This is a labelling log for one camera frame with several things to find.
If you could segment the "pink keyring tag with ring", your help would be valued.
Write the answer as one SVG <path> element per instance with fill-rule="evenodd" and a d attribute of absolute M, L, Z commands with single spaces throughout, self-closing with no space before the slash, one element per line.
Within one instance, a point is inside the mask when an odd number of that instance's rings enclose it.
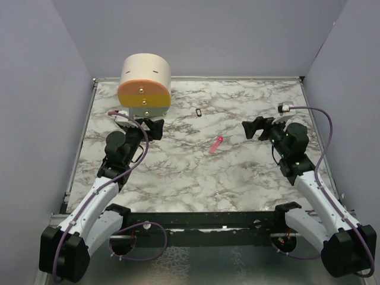
<path fill-rule="evenodd" d="M 223 136 L 219 136 L 214 142 L 214 144 L 211 146 L 209 153 L 213 154 L 217 150 L 219 145 L 223 142 L 223 140 L 224 140 Z"/>

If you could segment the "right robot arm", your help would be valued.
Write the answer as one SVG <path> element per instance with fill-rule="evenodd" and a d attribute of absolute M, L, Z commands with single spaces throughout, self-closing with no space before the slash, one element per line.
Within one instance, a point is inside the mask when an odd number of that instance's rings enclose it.
<path fill-rule="evenodd" d="M 308 129 L 300 123 L 277 123 L 273 117 L 243 121 L 245 136 L 261 131 L 260 141 L 269 141 L 280 155 L 281 173 L 302 193 L 319 217 L 315 220 L 295 202 L 276 206 L 273 226 L 279 232 L 293 229 L 318 252 L 333 277 L 358 274 L 374 268 L 376 231 L 362 225 L 346 210 L 321 179 L 306 155 Z"/>

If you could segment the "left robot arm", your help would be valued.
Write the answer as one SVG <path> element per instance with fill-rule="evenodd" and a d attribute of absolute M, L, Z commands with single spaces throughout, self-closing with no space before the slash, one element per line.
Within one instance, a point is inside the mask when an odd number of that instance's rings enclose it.
<path fill-rule="evenodd" d="M 48 226 L 40 237 L 39 270 L 52 275 L 54 282 L 79 282 L 87 271 L 90 258 L 113 233 L 127 233 L 129 209 L 109 205 L 127 183 L 131 171 L 145 159 L 144 150 L 132 159 L 142 142 L 160 140 L 164 120 L 132 120 L 106 137 L 105 157 L 97 177 L 78 207 L 57 226 Z"/>

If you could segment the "round pastel drawer cabinet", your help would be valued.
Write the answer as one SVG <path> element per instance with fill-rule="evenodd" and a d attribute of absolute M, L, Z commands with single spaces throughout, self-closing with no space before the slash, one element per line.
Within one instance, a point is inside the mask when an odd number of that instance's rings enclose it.
<path fill-rule="evenodd" d="M 159 55 L 137 53 L 123 63 L 117 96 L 130 116 L 163 116 L 171 106 L 171 70 Z"/>

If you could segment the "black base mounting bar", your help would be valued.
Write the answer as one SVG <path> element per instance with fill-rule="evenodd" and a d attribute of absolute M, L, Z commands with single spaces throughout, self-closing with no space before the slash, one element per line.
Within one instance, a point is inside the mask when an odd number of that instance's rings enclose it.
<path fill-rule="evenodd" d="M 288 202 L 274 211 L 133 213 L 112 204 L 82 237 L 90 249 L 107 239 L 115 246 L 140 248 L 268 246 L 271 235 L 287 232 L 284 214 L 296 208 L 298 203 Z"/>

